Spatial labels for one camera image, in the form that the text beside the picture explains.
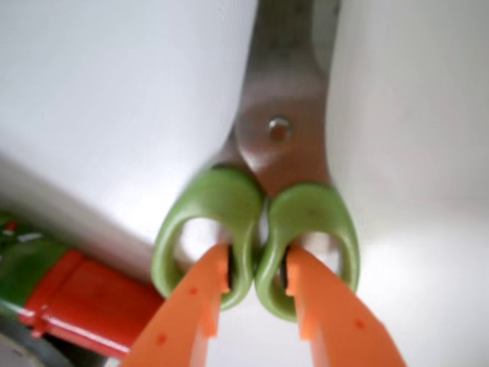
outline scissor blade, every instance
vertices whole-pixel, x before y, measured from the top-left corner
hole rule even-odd
[[[269,196],[303,182],[329,183],[327,82],[312,42],[313,14],[320,2],[325,0],[261,0],[257,7],[234,141],[229,143],[236,144],[234,151]],[[328,25],[327,38],[334,40],[338,1],[326,2],[331,14],[322,13],[321,20]],[[276,121],[285,124],[278,138],[270,133]]]
[[[317,96],[324,104],[326,81],[312,42],[313,12],[321,1],[259,1],[240,110],[274,97]],[[336,0],[326,2],[338,4]],[[336,26],[330,29],[329,38],[334,39]]]

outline green plastic handle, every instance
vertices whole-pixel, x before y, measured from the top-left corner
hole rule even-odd
[[[183,277],[173,257],[183,225],[207,218],[220,222],[232,237],[232,289],[223,295],[221,308],[239,303],[253,282],[253,247],[262,209],[261,190],[246,174],[231,168],[200,174],[173,205],[157,237],[151,275],[159,292],[169,297]]]
[[[271,313],[296,320],[292,297],[274,282],[287,246],[307,232],[324,232],[342,245],[342,279],[354,291],[358,283],[360,259],[353,222],[342,198],[332,187],[303,183],[280,193],[268,213],[269,237],[255,275],[261,303]]]

